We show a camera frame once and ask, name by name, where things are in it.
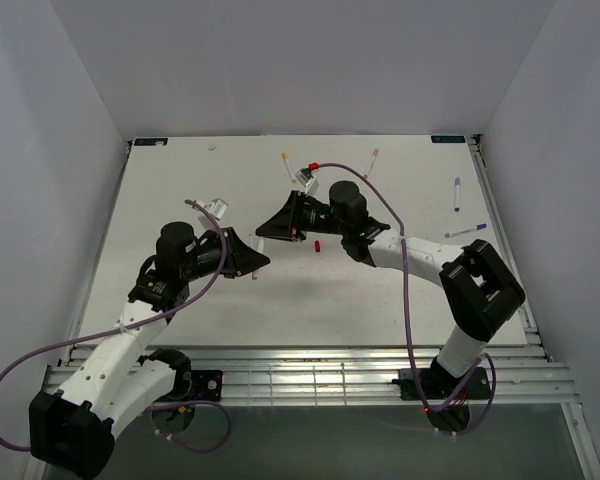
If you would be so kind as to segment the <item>red white marker body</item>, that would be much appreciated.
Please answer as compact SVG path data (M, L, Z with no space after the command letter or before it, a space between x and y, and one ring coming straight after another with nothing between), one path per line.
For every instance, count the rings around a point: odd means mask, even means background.
M250 247L255 250L257 253L260 253L260 238L255 235L255 234L250 234L249 235L249 245ZM255 269L252 273L251 273L251 278L253 280L257 280L259 276L259 269Z

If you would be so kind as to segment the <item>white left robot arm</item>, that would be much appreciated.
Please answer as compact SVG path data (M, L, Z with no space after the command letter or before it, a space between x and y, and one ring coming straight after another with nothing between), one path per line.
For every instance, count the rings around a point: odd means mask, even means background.
M175 349L145 351L189 299L191 282L212 274L239 278L270 262L231 227L201 237L185 222L163 226L155 252L140 267L115 333L54 392L29 405L32 455L93 479L117 437L156 402L176 407L195 399L191 361Z

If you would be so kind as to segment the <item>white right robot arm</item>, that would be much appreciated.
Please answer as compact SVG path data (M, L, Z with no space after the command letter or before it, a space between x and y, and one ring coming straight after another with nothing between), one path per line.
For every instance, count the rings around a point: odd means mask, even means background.
M398 270L440 287L455 321L430 367L433 388L444 397L454 397L467 386L467 372L526 300L522 286L489 242L459 246L403 238L369 214L366 198L351 181L333 184L327 203L292 191L256 233L288 242L301 242L308 233L338 235L354 261Z

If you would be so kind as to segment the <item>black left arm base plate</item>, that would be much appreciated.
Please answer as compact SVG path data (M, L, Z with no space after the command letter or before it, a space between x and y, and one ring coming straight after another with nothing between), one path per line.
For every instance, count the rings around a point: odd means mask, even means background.
M222 398L224 374L221 370L189 370L179 375L174 385L173 399L208 400L219 402Z

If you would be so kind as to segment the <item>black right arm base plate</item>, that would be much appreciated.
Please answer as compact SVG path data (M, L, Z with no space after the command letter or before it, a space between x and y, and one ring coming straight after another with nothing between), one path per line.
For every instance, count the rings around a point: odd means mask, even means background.
M428 400L444 400L449 397L459 385L460 380L448 377L431 368L418 370L422 390ZM418 400L419 395L413 372L410 368L400 369L398 375L391 381L400 389L402 400ZM464 388L456 396L457 399L487 400L491 394L491 386L484 368L478 367L467 381Z

